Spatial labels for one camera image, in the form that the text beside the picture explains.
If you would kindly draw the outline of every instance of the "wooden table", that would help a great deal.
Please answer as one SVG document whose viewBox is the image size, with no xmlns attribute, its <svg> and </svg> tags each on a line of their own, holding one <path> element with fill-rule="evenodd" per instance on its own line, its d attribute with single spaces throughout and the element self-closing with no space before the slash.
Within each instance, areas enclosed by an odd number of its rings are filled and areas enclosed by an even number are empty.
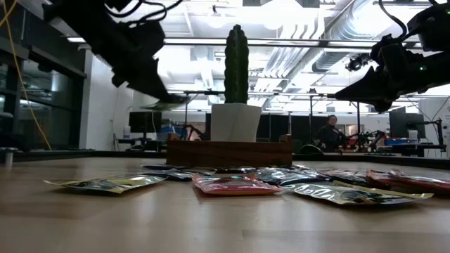
<svg viewBox="0 0 450 253">
<path fill-rule="evenodd" d="M 162 160 L 87 158 L 0 168 L 0 252 L 450 252 L 450 198 L 387 208 L 339 208 L 308 197 L 206 197 L 163 182 L 123 195 L 83 195 L 42 179 L 134 173 Z M 317 169 L 399 168 L 305 162 Z"/>
</svg>

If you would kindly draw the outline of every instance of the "yellow cable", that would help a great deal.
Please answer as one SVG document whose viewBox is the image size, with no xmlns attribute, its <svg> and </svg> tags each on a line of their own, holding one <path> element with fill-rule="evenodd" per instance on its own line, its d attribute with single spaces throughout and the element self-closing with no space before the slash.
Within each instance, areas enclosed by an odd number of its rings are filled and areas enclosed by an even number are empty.
<svg viewBox="0 0 450 253">
<path fill-rule="evenodd" d="M 25 88 L 25 85 L 23 84 L 22 74 L 20 73 L 20 68 L 19 68 L 19 62 L 17 61 L 17 57 L 15 56 L 13 35 L 11 34 L 11 27 L 9 26 L 8 16 L 11 13 L 11 10 L 14 8 L 16 3 L 17 3 L 17 0 L 14 1 L 14 4 L 11 6 L 11 9 L 9 11 L 6 10 L 6 3 L 3 4 L 3 9 L 5 11 L 5 18 L 4 18 L 4 20 L 6 20 L 6 27 L 8 28 L 9 41 L 11 43 L 11 48 L 13 49 L 13 57 L 14 57 L 15 68 L 17 69 L 17 74 L 19 76 L 20 84 L 22 84 L 23 93 L 25 95 L 25 98 L 27 99 L 28 106 L 30 107 L 30 111 L 31 111 L 31 115 L 33 116 L 33 119 L 34 119 L 34 123 L 36 123 L 36 126 L 37 126 L 39 132 L 41 132 L 42 138 L 44 139 L 45 143 L 47 144 L 47 147 L 49 148 L 49 150 L 51 150 L 50 143 L 47 140 L 47 137 L 45 136 L 44 131 L 42 131 L 42 128 L 41 128 L 41 126 L 39 125 L 39 123 L 38 123 L 38 121 L 36 119 L 36 115 L 34 115 L 33 108 L 31 107 L 30 100 L 28 99 L 27 89 Z"/>
</svg>

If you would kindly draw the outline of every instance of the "cactus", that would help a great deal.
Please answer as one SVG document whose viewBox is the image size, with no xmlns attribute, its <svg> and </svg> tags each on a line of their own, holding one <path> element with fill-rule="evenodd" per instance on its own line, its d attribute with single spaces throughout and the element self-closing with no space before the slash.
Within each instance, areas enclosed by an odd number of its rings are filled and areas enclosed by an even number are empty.
<svg viewBox="0 0 450 253">
<path fill-rule="evenodd" d="M 240 25 L 235 25 L 226 38 L 225 103 L 247 103 L 248 42 Z"/>
</svg>

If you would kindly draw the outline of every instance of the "white pot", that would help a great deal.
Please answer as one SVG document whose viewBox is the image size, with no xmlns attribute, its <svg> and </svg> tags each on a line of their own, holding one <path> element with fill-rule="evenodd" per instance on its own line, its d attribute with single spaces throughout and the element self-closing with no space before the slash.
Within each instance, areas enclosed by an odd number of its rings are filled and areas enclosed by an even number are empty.
<svg viewBox="0 0 450 253">
<path fill-rule="evenodd" d="M 261 108 L 242 103 L 214 104 L 211 141 L 255 142 Z"/>
</svg>

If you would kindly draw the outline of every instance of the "potted cactus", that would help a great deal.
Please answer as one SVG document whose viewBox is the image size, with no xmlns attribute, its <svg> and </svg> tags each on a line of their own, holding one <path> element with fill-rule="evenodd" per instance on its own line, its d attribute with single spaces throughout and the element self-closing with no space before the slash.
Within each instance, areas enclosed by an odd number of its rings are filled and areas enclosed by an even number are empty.
<svg viewBox="0 0 450 253">
<path fill-rule="evenodd" d="M 256 141 L 261 108 L 247 105 L 248 53 L 247 37 L 235 25 L 226 38 L 225 104 L 212 105 L 212 141 Z"/>
</svg>

